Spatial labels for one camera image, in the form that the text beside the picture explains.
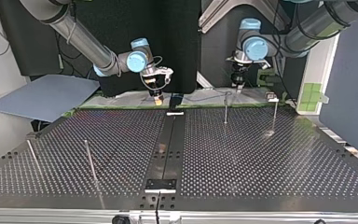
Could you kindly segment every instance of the metal bracket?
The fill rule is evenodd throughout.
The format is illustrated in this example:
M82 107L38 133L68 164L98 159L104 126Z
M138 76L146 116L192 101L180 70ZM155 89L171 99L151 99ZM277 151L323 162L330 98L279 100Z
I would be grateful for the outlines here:
M205 90L213 89L213 85L200 72L197 72L197 82Z
M145 193L176 193L176 182L175 179L149 179Z
M200 30L206 34L218 21L228 14L232 8L239 5L255 7L269 20L269 22L273 23L276 4L279 4L278 0L213 0L200 17L199 27ZM280 6L275 21L276 27L278 30L284 30L289 21L289 17L287 17Z

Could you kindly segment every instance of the metal rod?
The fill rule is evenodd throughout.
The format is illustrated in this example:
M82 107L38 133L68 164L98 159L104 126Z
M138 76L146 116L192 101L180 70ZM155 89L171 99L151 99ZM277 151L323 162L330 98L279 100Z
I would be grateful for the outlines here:
M31 141L29 139L27 140L27 144L28 144L28 147L31 150L31 153L32 153L32 156L34 157L34 160L37 160L36 154L34 153L34 148L33 148L32 143L31 143Z
M89 166L91 167L92 176L94 177L94 180L95 180L95 181L98 181L97 175L95 174L94 162L92 161L92 157L91 157L91 151L90 151L89 141L84 140L84 147L86 148L87 156L89 157Z
M226 92L225 96L225 124L227 124L227 117L228 117L228 92Z
M275 103L274 120L277 118L278 103L278 101Z

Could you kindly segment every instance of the end effector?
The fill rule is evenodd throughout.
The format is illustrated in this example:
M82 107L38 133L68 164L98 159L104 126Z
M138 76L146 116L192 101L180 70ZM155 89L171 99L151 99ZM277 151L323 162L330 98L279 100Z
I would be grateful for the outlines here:
M155 98L156 105L161 105L163 101L162 89L171 82L173 70L167 67L158 67L159 62L155 63L155 57L153 57L146 38L133 40L131 48L132 51L118 56L111 52L113 61L111 66L101 69L94 65L94 70L100 77L120 76L121 73L130 71L139 73L141 81L149 89L150 95Z
M258 63L263 69L270 68L265 60L269 54L269 45L259 33L260 28L261 21L252 18L243 19L238 33L237 47L232 57L227 59L233 62L231 81L238 91L243 88L244 76L252 64Z

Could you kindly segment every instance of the green tape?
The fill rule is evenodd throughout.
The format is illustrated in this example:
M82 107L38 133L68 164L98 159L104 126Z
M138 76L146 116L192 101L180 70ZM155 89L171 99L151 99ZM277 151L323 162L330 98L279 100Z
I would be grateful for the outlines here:
M321 100L322 84L321 83L305 83L300 98L299 111L315 112L317 105Z

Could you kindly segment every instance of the black panel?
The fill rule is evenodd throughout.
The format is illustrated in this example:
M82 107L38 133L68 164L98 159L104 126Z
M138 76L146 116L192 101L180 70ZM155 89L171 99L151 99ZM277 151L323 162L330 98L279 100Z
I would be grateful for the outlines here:
M200 0L98 0L78 4L78 17L117 54L131 50L130 42L146 37L161 65L173 69L167 92L191 93L196 88ZM100 78L112 96L142 88L139 75Z
M60 73L52 28L35 19L20 0L0 0L0 15L22 76Z

